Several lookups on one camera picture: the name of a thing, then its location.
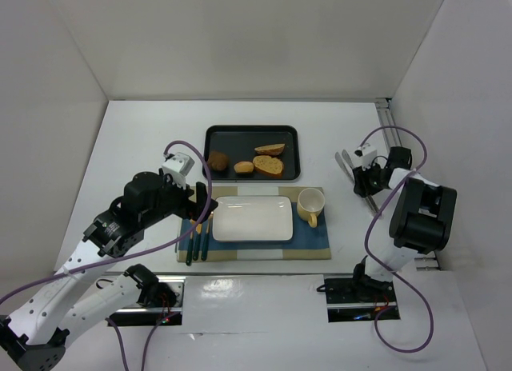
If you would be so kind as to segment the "metal tongs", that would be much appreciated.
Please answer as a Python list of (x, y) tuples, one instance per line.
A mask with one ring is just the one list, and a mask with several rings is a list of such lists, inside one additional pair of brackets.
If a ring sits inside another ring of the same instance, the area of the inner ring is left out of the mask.
[[(343, 150), (341, 153), (336, 152), (334, 155), (334, 158), (336, 162), (338, 163), (338, 166), (341, 168), (342, 172), (348, 177), (351, 185), (353, 188), (355, 188), (355, 177), (353, 173), (353, 162), (351, 160), (351, 157), (349, 153), (346, 150)], [(374, 201), (374, 199), (369, 197), (360, 197), (364, 204), (367, 206), (367, 208), (370, 210), (370, 213), (375, 216), (378, 212), (378, 207)]]

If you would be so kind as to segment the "small round bun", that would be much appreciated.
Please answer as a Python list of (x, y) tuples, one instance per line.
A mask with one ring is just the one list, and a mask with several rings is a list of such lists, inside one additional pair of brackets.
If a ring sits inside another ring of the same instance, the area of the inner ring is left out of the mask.
[(254, 164), (253, 164), (253, 162), (247, 162), (247, 161), (237, 162), (234, 165), (234, 172), (236, 174), (241, 174), (241, 175), (252, 174), (254, 172)]

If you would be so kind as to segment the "large bread slice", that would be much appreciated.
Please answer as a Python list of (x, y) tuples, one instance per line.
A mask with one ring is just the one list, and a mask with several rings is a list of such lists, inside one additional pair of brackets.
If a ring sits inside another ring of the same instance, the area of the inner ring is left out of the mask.
[(279, 158), (259, 155), (253, 159), (254, 169), (260, 174), (280, 178), (284, 172), (284, 163)]

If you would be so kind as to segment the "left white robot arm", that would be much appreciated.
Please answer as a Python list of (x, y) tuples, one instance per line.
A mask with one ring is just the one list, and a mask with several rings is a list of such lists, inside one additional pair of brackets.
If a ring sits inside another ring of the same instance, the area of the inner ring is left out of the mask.
[(40, 290), (22, 307), (1, 317), (1, 347), (21, 370), (51, 370), (66, 349), (90, 327), (118, 309), (138, 304), (154, 307), (171, 289), (144, 265), (121, 276), (87, 299), (82, 295), (101, 274), (144, 238), (146, 229), (170, 215), (203, 222), (217, 207), (212, 185), (179, 186), (173, 174), (141, 172), (122, 196), (100, 213), (54, 276), (36, 281)]

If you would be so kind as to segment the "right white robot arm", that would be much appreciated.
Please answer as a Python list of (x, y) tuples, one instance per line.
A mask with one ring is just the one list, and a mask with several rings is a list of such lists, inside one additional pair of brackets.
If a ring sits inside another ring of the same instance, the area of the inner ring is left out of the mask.
[(389, 226), (392, 243), (376, 258), (363, 258), (353, 274), (354, 282), (383, 289), (416, 256), (446, 247), (458, 193), (413, 171), (411, 150), (404, 147), (391, 148), (383, 166), (377, 149), (368, 143), (342, 156), (352, 169), (358, 196), (369, 200), (383, 190), (398, 195)]

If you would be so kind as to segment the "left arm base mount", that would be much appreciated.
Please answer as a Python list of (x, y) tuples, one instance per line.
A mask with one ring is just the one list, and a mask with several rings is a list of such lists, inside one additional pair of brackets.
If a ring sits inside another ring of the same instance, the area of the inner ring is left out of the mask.
[(162, 293), (148, 306), (135, 303), (118, 310), (110, 316), (114, 324), (119, 327), (150, 327), (165, 318), (162, 326), (181, 325), (185, 278), (163, 276), (159, 281), (166, 284), (171, 293)]

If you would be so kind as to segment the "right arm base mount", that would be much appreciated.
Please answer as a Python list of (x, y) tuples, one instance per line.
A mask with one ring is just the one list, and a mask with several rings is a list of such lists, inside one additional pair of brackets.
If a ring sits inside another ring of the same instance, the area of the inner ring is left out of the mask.
[(392, 283), (382, 289), (356, 284), (348, 277), (328, 277), (316, 288), (325, 296), (329, 323), (400, 320), (400, 313)]

